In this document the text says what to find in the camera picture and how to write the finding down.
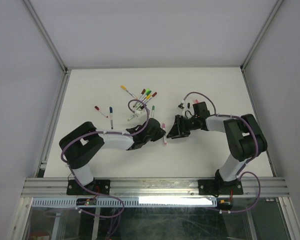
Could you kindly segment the purple capped marker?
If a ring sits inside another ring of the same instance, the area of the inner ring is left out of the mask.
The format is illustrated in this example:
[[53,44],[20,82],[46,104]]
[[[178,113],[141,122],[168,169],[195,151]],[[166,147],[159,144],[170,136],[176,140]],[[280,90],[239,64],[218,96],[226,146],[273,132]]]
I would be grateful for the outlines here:
[[161,128],[164,131],[164,134],[163,134],[163,144],[166,146],[167,145],[167,132],[166,132],[166,125],[165,125],[165,123],[161,124]]

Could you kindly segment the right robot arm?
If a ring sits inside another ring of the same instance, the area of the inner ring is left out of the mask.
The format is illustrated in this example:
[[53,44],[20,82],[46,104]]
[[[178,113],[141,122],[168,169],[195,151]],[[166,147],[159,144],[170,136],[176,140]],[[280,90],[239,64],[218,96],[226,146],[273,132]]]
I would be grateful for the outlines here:
[[198,180],[200,195],[242,195],[241,172],[253,159],[268,148],[267,140],[252,114],[230,116],[212,115],[205,102],[192,105],[194,115],[190,118],[176,115],[168,139],[189,137],[191,131],[203,130],[226,135],[229,156],[224,165],[215,172],[213,179]]

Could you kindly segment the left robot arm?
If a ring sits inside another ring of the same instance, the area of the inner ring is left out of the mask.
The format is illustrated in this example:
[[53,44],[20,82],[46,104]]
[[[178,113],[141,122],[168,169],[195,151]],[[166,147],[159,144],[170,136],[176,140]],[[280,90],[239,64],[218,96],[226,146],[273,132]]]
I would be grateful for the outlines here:
[[150,118],[142,125],[124,131],[101,131],[92,122],[86,121],[59,141],[61,159],[74,173],[75,179],[68,182],[66,194],[108,195],[104,180],[94,178],[89,162],[100,150],[132,151],[140,149],[148,142],[156,142],[166,135],[161,124]]

